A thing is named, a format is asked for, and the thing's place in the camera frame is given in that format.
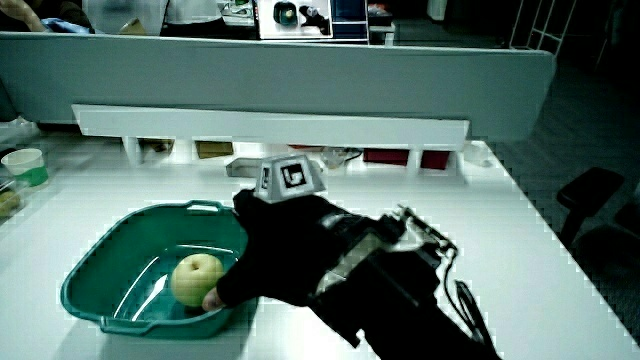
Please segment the person's right hand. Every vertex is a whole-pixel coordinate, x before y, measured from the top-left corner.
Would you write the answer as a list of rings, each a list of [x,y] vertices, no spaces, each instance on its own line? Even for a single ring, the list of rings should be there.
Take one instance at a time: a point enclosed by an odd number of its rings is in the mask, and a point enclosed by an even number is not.
[[[206,293],[202,308],[235,307],[261,296],[310,305],[321,278],[347,251],[330,229],[351,216],[318,196],[323,189],[305,155],[262,159],[255,187],[233,197],[235,218],[248,235],[246,249]]]

